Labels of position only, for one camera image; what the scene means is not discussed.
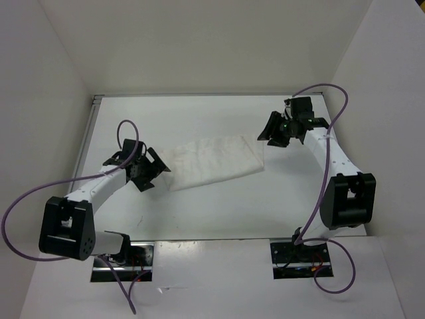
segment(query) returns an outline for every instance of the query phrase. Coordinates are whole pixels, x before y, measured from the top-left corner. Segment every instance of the white table surface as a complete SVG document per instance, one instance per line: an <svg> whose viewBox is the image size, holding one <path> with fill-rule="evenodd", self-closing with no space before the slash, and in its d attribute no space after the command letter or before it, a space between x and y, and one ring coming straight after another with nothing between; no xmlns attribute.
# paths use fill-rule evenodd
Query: white table surface
<svg viewBox="0 0 425 319"><path fill-rule="evenodd" d="M266 239L158 242L152 282L137 283L132 293L137 316L116 282L90 283L90 258L37 263L21 319L403 319L378 239L338 241L357 267L354 285L341 295L320 291L312 278L274 280ZM335 245L329 254L335 277L320 283L343 288L351 278L349 261Z"/></svg>
<svg viewBox="0 0 425 319"><path fill-rule="evenodd" d="M118 150L116 127L133 120L140 139L158 153L201 138L259 135L270 112L289 96L139 96L103 98L83 175L96 173ZM311 96L317 117L329 120L323 97ZM124 125L122 139L133 138ZM264 171L221 183L170 192L159 176L140 193L129 183L99 209L96 230L133 240L253 239L290 237L315 205L323 172L297 140L264 148ZM363 226L342 235L366 235Z"/></svg>

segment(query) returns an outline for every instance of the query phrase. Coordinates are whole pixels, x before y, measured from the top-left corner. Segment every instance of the white cloth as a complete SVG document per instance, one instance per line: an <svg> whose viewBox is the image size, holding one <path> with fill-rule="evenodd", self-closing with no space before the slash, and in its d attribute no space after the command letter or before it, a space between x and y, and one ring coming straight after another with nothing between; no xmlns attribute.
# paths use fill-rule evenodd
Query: white cloth
<svg viewBox="0 0 425 319"><path fill-rule="evenodd" d="M170 191L242 177L263 169L263 149L254 135L199 140L162 152L171 173L161 175Z"/></svg>

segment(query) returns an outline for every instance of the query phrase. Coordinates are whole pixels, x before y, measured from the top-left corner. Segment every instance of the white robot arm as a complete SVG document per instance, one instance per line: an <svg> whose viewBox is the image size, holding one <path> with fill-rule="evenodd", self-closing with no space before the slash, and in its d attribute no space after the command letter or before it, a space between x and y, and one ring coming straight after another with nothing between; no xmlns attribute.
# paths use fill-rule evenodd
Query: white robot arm
<svg viewBox="0 0 425 319"><path fill-rule="evenodd" d="M90 255L101 254L126 259L131 249L129 236L95 231L94 214L127 182L132 181L140 191L145 191L154 187L152 179L169 171L153 148L143 152L144 146L139 142L133 158L122 167L135 148L135 140L124 140L122 150L103 164L100 177L91 179L63 198L51 197L47 201L39 239L40 251L81 261ZM146 157L146 152L153 161Z"/></svg>
<svg viewBox="0 0 425 319"><path fill-rule="evenodd" d="M326 169L327 139L330 146L326 191L319 213L308 225L304 238L332 238L349 227L371 221L376 187L373 175L363 173L345 155L336 139L327 135L329 124L323 118L314 117L310 97L292 98L285 103L285 112L272 112L258 140L268 140L268 145L284 148L291 138L297 138L312 152L323 171ZM305 245L322 243L308 241Z"/></svg>

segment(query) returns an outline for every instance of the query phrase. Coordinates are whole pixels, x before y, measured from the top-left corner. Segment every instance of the purple cable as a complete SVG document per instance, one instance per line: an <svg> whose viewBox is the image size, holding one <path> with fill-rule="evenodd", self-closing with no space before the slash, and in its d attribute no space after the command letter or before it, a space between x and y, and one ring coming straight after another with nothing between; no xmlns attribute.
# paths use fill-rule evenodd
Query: purple cable
<svg viewBox="0 0 425 319"><path fill-rule="evenodd" d="M315 84L315 85L311 85L308 86L307 88L304 88L303 90L300 90L299 92L296 92L292 97L295 97L299 94L301 94L302 92L305 92L306 90L309 90L310 88L316 88L318 86L330 86L332 88L337 88L338 90L342 91L342 93L344 93L344 97L345 97L345 102L343 107L340 109L340 111L338 112L338 114L336 115L336 117L331 121L326 135L330 135L332 127L335 125L336 121L338 121L339 117L342 115L342 113L344 112L345 108L348 105L348 93L346 90L344 90L343 88L341 88L338 85L335 84L331 84L331 83L319 83L319 84ZM317 198L317 202L316 205L313 209L313 213L311 213L310 218L308 219L307 223L305 224L305 226L303 227L301 233L299 234L298 238L295 240L295 245L300 245L302 243L306 243L308 241L324 241L324 242L330 242L333 244L336 244L337 246L341 247L341 249L344 251L345 254L347 254L351 266L353 267L353 277L351 278L350 283L343 289L341 290L336 290L336 291L332 291L332 290L327 290L324 287L322 287L318 281L317 281L317 274L319 273L319 271L322 271L324 267L320 267L318 268L315 272L314 272L314 282L316 283L317 287L319 287L322 291L327 292L329 294L341 294L343 292L346 292L347 290L349 290L351 288L351 286L354 283L354 280L356 278L356 267L354 265L354 260L351 257L350 253L348 252L348 250L341 245L340 243L338 243L337 241L334 241L332 239L324 239L324 238L310 238L310 239L303 239L302 237L305 235L305 233L307 232L308 228L310 227L311 223L314 220L314 217L316 216L317 212L319 211L320 208L320 204L321 201L323 199L323 195L325 193L325 189L326 189L326 183L327 183L327 177L329 175L329 162L330 162L330 157L331 157L331 144L329 143L329 138L326 139L326 162L325 162L325 173L323 174L323 181L320 187L320 193L319 193L319 197Z"/></svg>
<svg viewBox="0 0 425 319"><path fill-rule="evenodd" d="M14 200L14 202L6 209L6 212L5 212L4 216L3 216L3 218L1 219L1 236L2 236L3 240L5 241L6 245L8 246L8 248L11 251L13 251L16 255L18 255L18 256L20 256L22 258L28 259L30 261L62 261L64 259L67 259L65 257L38 258L38 257L32 257L32 256L29 256L29 255L26 255L26 254L22 253L21 251L18 251L12 245L12 243L9 240L9 238L7 237L7 233L6 233L6 220L7 220L7 217L9 216L10 212L12 211L12 209L16 206L16 204L18 204L20 201L22 201L26 196L28 196L28 195L36 192L36 191L39 191L40 189L44 189L44 188L47 188L47 187L50 187L50 186L55 186L55 185L60 185L60 184L71 183L73 181L85 181L87 179L94 179L94 178L102 177L104 175L111 174L111 173L115 172L116 170L121 169L124 166L126 166L131 161L131 159L133 158L134 154L137 151L137 145L139 143L139 130L137 129L137 126L132 121L130 121L130 120L122 120L120 122L120 124L118 125L117 136L119 136L120 128L121 128L121 125L123 123L130 123L133 126L133 128L135 130L135 140L136 140L136 143L135 143L135 146L134 146L133 151L131 152L131 154L128 157L128 159L126 159L124 161L124 163L122 163L121 165L119 165L119 166L111 169L110 171L106 171L105 173L102 173L102 174L91 175L91 176L84 176L84 177L75 177L75 178L70 178L70 179L63 179L63 180L60 180L60 181L53 181L51 183L47 183L47 184L44 184L44 185L37 186L37 187L35 187L33 189L30 189L26 193L22 194L18 198L16 198L16 200Z"/></svg>
<svg viewBox="0 0 425 319"><path fill-rule="evenodd" d="M303 90L301 90L299 92L296 92L292 97L295 97L295 96L301 94L302 92L309 90L310 88L315 88L315 87L318 87L318 86L330 86L332 88L337 88L338 90L342 91L342 93L344 93L344 97L345 97L345 102L344 102L342 109L339 111L339 113L336 115L336 117L331 121L331 123L330 123L330 125L327 129L326 134L329 135L331 133L332 127L335 125L336 121L338 121L339 117L342 115L342 113L344 112L345 108L348 105L348 93L347 93L347 91L344 90L343 88L341 88L340 86L335 85L335 84L319 83L319 84L308 86L307 88L304 88ZM331 157L331 144L329 143L329 138L327 138L326 139L325 173L323 174L323 181L321 183L319 197L317 198L317 202L316 202L316 205L313 209L313 213L311 213L310 218L308 219L307 223L303 227L298 238L295 240L295 245L301 244L302 237L305 235L305 232L308 230L308 227L310 227L311 223L313 222L314 217L316 216L317 212L319 211L320 204L321 204L321 201L323 199L323 195L324 195L325 190L326 190L327 176L329 175L330 157Z"/></svg>
<svg viewBox="0 0 425 319"><path fill-rule="evenodd" d="M117 272L115 271L115 269L113 268L113 266L110 264L110 262L109 262L108 258L106 258L106 257L104 257L104 256L99 256L99 257L100 257L100 258L101 258L101 259L102 259L102 260L103 260L103 261L107 264L107 266L110 268L110 270L111 270L111 272L112 272L113 276L115 277L115 280L117 281L118 285L120 286L120 288L121 288L121 290L122 290L122 293L124 294L125 298L126 298L126 299L127 299L127 301L128 301L128 304L129 304L129 306L130 306L130 308L131 308L131 311L133 312L133 314L136 314L135 307L134 307L133 302L131 301L130 295L129 295L129 293L127 293L127 292L126 292L126 290L125 290L124 286L122 285L122 282L121 282L120 278L118 277Z"/></svg>
<svg viewBox="0 0 425 319"><path fill-rule="evenodd" d="M150 270L143 270L141 273L139 273L131 282L130 287L128 288L128 296L131 298L131 290L133 289L134 284L139 280L140 277L142 277L144 274L147 274L150 272Z"/></svg>
<svg viewBox="0 0 425 319"><path fill-rule="evenodd" d="M344 253L348 256L348 259L350 260L350 263L351 263L351 268L353 269L353 275L351 277L350 283L345 288L342 288L341 290L328 290L328 289L322 287L318 283L317 275L319 274L319 272L321 272L323 269L325 269L329 266L319 267L314 272L314 275L313 275L314 282L316 283L317 287L319 287L320 290L327 292L328 294L342 294L343 292L346 292L347 290L349 290L351 288L351 286L354 284L354 280L356 279L356 266L354 265L354 260L351 257L350 253L348 252L348 250L342 244L338 243L337 241L334 241L332 239L326 239L326 238L309 238L309 239L302 240L301 243L306 243L308 241L323 241L323 242L326 242L326 243L333 243L333 244L339 246L344 251Z"/></svg>

